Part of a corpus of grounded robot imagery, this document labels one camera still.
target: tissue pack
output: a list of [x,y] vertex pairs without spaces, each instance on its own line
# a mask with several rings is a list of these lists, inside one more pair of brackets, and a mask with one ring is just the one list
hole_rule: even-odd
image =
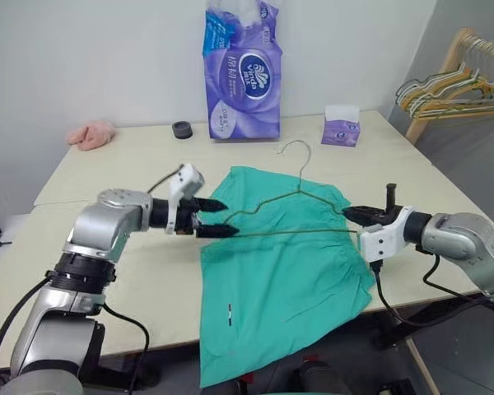
[[359,113],[356,105],[327,105],[322,144],[355,146],[361,134]]
[[361,133],[361,125],[345,120],[324,120],[322,144],[332,146],[355,146]]
[[278,138],[280,63],[275,38],[278,9],[251,0],[259,18],[210,6],[206,12],[203,61],[211,138]]

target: robotic arm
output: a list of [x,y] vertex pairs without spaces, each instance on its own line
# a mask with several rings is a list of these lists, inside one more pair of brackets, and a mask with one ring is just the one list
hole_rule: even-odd
[[395,205],[395,184],[386,187],[386,208],[349,207],[344,216],[364,226],[363,258],[372,263],[393,257],[408,244],[455,263],[494,303],[494,227],[476,214],[435,214]]
[[11,359],[11,377],[0,394],[82,393],[80,381],[96,374],[105,327],[90,316],[104,302],[104,289],[115,281],[114,265],[133,232],[150,227],[167,234],[231,237],[230,225],[204,225],[198,211],[221,211],[226,205],[194,194],[202,175],[184,165],[170,181],[168,200],[148,193],[109,189],[77,218],[48,284],[40,289]]

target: tissue box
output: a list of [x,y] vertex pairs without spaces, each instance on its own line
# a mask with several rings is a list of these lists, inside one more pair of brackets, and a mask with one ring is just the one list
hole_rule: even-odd
[[355,146],[361,133],[360,109],[355,105],[329,105],[324,116],[322,144]]
[[328,121],[324,118],[322,144],[332,146],[355,146],[361,132],[359,123],[349,121]]

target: pink towel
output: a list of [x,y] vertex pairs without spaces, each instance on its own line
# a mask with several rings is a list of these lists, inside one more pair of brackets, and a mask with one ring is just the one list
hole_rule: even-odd
[[70,146],[77,144],[79,150],[89,151],[110,142],[114,135],[115,128],[110,122],[93,121],[70,132],[67,140]]

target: green garment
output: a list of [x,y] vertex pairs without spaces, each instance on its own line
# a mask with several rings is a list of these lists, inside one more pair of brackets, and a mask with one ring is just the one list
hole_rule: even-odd
[[[208,224],[233,211],[297,190],[299,179],[232,167],[212,195],[229,210],[205,213]],[[302,190],[334,203],[349,201],[333,186],[302,181]],[[346,229],[330,205],[303,194],[238,214],[240,234]],[[207,387],[288,356],[355,318],[370,303],[374,281],[346,232],[223,239],[202,249],[201,386]],[[231,307],[231,325],[229,324]]]

